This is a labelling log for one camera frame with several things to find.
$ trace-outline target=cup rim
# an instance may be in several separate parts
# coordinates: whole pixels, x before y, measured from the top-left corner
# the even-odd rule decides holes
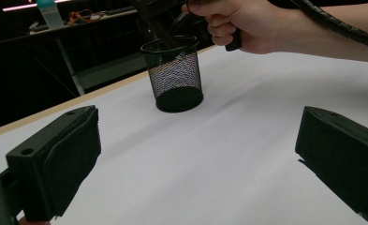
[[[161,41],[161,39],[155,39],[152,40],[148,43],[143,44],[142,46],[140,46],[140,52],[144,53],[144,54],[161,54],[161,53],[172,53],[175,51],[181,51],[182,49],[186,49],[186,48],[191,48],[194,47],[196,45],[199,44],[198,38],[196,36],[190,36],[190,35],[179,35],[179,36],[175,36],[176,38],[191,38],[192,42],[189,42],[188,44],[185,44],[183,46],[180,46],[178,48],[174,48],[174,49],[167,49],[167,50],[158,50],[158,51],[149,51],[149,50],[145,50],[144,48],[148,45],[154,44],[156,42]]]

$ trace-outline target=cup base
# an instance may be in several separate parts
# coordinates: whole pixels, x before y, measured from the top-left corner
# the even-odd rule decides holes
[[[176,87],[157,97],[156,107],[165,113],[180,113],[197,107],[203,99],[203,93],[196,87]]]

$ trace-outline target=finger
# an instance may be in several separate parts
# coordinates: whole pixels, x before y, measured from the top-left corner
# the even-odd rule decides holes
[[[181,6],[181,12],[189,14],[189,8],[187,8],[187,4],[183,4]]]
[[[189,0],[187,3],[189,11],[198,16],[227,15],[227,5],[225,0]]]
[[[211,26],[220,26],[226,23],[230,23],[228,17],[220,15],[220,14],[206,16],[205,20]]]
[[[212,37],[212,41],[214,44],[219,45],[219,46],[224,46],[224,45],[228,45],[230,42],[232,42],[233,40],[233,36],[223,36],[223,37]]]
[[[229,36],[236,31],[236,26],[232,23],[227,23],[218,27],[213,27],[211,25],[207,26],[208,32],[215,37]]]

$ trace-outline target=black mesh pencil cup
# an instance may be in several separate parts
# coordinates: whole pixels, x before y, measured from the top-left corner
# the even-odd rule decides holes
[[[181,47],[167,49],[161,40],[140,47],[145,55],[156,107],[166,113],[179,113],[197,107],[203,100],[198,40],[193,36],[177,36]]]

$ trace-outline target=pink light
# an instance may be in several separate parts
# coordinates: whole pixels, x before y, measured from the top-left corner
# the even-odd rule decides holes
[[[62,2],[69,2],[71,0],[55,0],[55,3],[62,3]],[[35,8],[36,4],[29,4],[25,6],[19,6],[19,7],[5,7],[3,8],[3,11],[14,11],[14,10],[20,10],[24,8]]]

